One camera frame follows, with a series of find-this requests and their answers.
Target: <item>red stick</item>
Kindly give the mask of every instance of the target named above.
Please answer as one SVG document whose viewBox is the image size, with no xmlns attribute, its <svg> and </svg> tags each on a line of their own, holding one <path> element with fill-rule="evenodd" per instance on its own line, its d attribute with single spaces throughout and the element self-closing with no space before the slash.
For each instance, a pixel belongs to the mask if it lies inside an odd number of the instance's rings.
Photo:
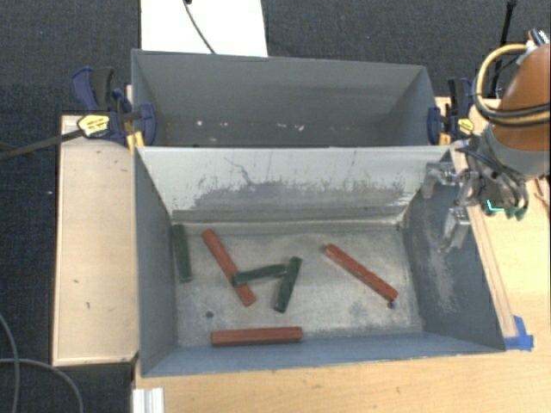
<svg viewBox="0 0 551 413">
<path fill-rule="evenodd" d="M 224 245 L 213 230 L 206 230 L 201 234 L 201 236 L 203 237 L 205 245 L 210 249 L 213 257 L 216 259 L 216 262 L 218 262 L 220 268 L 224 271 L 228 281 L 232 283 L 232 277 L 239 271 L 232 258 L 224 248 Z M 257 301 L 257 297 L 255 297 L 255 294 L 252 293 L 249 285 L 245 284 L 234 287 L 233 289 L 235 289 L 235 292 L 243 302 L 243 305 L 249 306 Z"/>
<path fill-rule="evenodd" d="M 218 330 L 210 334 L 210 342 L 215 347 L 280 344 L 299 342 L 300 340 L 302 340 L 302 328 L 300 327 Z"/>
<path fill-rule="evenodd" d="M 398 291 L 396 289 L 368 271 L 362 264 L 354 260 L 334 244 L 328 244 L 324 254 L 388 301 L 392 302 L 398 297 Z"/>
</svg>

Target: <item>black carpet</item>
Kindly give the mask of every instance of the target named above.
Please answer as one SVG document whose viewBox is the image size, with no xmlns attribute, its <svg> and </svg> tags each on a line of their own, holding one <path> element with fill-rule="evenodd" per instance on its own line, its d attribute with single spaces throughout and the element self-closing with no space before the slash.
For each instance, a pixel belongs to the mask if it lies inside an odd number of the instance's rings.
<svg viewBox="0 0 551 413">
<path fill-rule="evenodd" d="M 68 78 L 84 65 L 111 65 L 115 87 L 130 80 L 139 46 L 139 0 L 0 0 L 0 142 L 25 145 L 58 132 L 78 108 Z M 473 77 L 498 45 L 506 0 L 263 0 L 270 55 L 426 65 L 438 95 L 446 78 Z M 518 0 L 511 40 L 549 28 L 550 0 Z M 0 162 L 0 312 L 20 355 L 50 356 L 56 228 L 55 148 Z M 9 344 L 0 333 L 0 357 Z M 13 373 L 0 367 L 0 412 Z M 129 411 L 129 365 L 70 369 L 88 412 Z M 21 412 L 72 412 L 69 389 L 23 370 Z"/>
</svg>

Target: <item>bin floor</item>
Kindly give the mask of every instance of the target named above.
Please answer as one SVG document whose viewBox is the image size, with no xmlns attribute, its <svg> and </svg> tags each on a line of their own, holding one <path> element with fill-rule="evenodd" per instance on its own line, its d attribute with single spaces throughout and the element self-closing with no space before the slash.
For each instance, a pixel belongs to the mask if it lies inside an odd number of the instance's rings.
<svg viewBox="0 0 551 413">
<path fill-rule="evenodd" d="M 176 284 L 178 340 L 209 344 L 213 330 L 301 326 L 305 340 L 422 330 L 403 235 L 396 224 L 350 222 L 184 224 L 193 280 Z M 214 229 L 240 271 L 302 258 L 288 310 L 272 309 L 281 279 L 250 283 L 257 301 L 244 307 L 201 232 Z M 334 243 L 395 287 L 394 308 L 323 255 Z"/>
</svg>

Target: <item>dark green stick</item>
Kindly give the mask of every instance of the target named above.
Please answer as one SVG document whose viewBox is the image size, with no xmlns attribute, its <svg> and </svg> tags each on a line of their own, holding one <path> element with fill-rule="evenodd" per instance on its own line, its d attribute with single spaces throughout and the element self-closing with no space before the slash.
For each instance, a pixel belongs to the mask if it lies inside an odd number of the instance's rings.
<svg viewBox="0 0 551 413">
<path fill-rule="evenodd" d="M 299 276 L 301 264 L 302 260 L 299 257 L 291 257 L 291 260 L 289 260 L 287 273 L 283 277 L 279 293 L 277 294 L 277 300 L 275 301 L 274 309 L 276 311 L 284 313 L 287 310 L 291 294 L 293 293 L 294 283 Z"/>
<path fill-rule="evenodd" d="M 191 265 L 189 264 L 188 241 L 183 225 L 172 226 L 172 246 L 176 255 L 176 266 L 180 283 L 191 280 Z"/>
<path fill-rule="evenodd" d="M 281 277 L 285 275 L 286 271 L 287 267 L 285 265 L 270 265 L 251 271 L 238 272 L 232 277 L 232 284 L 241 286 L 251 280 L 263 279 L 264 277 Z"/>
</svg>

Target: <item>black stand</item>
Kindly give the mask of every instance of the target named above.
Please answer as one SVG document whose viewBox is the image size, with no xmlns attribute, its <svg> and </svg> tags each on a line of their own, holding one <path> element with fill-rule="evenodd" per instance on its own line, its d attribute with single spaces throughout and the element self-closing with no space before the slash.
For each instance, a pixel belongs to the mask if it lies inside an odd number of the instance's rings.
<svg viewBox="0 0 551 413">
<path fill-rule="evenodd" d="M 517 6 L 517 0 L 507 0 L 507 12 L 505 13 L 505 21 L 503 23 L 503 29 L 501 31 L 500 46 L 503 46 L 507 42 L 507 35 L 509 34 L 509 26 L 511 25 L 511 18 L 513 15 L 513 9 Z M 499 70 L 501 69 L 501 60 L 496 61 L 494 68 L 494 77 L 492 80 L 492 87 L 490 88 L 489 98 L 495 98 L 497 96 Z"/>
</svg>

